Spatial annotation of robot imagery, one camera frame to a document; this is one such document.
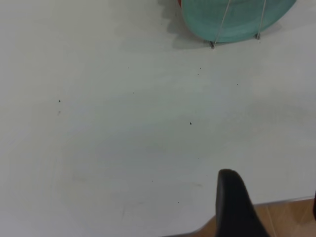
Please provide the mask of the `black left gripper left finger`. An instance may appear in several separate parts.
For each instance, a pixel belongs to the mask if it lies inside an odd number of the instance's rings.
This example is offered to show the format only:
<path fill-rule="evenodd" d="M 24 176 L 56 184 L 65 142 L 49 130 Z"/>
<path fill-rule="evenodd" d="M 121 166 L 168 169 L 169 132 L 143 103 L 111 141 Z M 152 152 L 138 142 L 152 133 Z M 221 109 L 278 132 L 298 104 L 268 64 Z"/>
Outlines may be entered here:
<path fill-rule="evenodd" d="M 219 171 L 215 208 L 217 237 L 269 236 L 256 214 L 241 176 L 236 171 Z"/>

